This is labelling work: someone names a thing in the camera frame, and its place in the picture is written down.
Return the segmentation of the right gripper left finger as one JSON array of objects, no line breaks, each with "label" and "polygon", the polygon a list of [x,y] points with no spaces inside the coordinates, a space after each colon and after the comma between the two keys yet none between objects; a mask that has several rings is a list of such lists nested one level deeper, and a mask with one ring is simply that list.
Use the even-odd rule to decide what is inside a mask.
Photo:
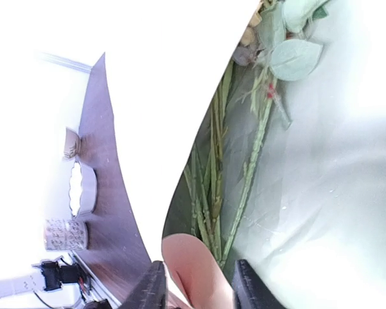
[{"label": "right gripper left finger", "polygon": [[127,299],[125,309],[162,309],[167,307],[167,278],[162,261],[153,261]]}]

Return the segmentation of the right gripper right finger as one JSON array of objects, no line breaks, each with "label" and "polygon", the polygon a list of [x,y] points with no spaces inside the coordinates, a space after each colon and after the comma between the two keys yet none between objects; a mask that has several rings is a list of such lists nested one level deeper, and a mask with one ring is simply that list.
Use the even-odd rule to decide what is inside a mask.
[{"label": "right gripper right finger", "polygon": [[285,309],[245,259],[234,264],[232,288],[240,309]]}]

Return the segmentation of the pink rose stem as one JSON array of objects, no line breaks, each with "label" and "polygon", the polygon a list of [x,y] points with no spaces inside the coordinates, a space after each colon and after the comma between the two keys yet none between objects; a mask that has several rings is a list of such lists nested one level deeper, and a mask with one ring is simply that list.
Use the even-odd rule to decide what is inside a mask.
[{"label": "pink rose stem", "polygon": [[280,111],[284,124],[291,124],[277,93],[277,82],[303,79],[315,69],[322,45],[309,41],[304,29],[313,21],[327,16],[324,6],[325,1],[261,1],[255,11],[258,21],[251,23],[250,29],[257,36],[254,43],[256,50],[248,62],[256,72],[251,90],[244,93],[241,100],[250,99],[250,111],[257,118],[257,129],[252,151],[243,164],[243,186],[220,259],[222,267],[226,264],[250,197],[272,106]]}]

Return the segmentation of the pink and green wrapping paper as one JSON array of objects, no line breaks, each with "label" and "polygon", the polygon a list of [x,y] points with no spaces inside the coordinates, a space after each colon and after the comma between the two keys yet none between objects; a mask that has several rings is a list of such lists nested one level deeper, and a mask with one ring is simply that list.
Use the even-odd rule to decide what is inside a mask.
[{"label": "pink and green wrapping paper", "polygon": [[[161,259],[170,199],[251,1],[122,1],[106,46],[116,146],[134,218]],[[386,1],[335,1],[293,123],[272,129],[246,254],[290,308],[386,308]]]}]

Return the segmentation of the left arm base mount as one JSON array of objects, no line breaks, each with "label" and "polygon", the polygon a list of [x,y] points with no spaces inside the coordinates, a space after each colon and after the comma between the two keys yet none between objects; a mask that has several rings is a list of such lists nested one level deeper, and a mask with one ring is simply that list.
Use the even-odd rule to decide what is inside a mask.
[{"label": "left arm base mount", "polygon": [[43,260],[32,267],[40,270],[46,292],[61,289],[62,285],[78,285],[85,294],[91,290],[91,276],[75,260],[67,263],[60,257],[53,261]]}]

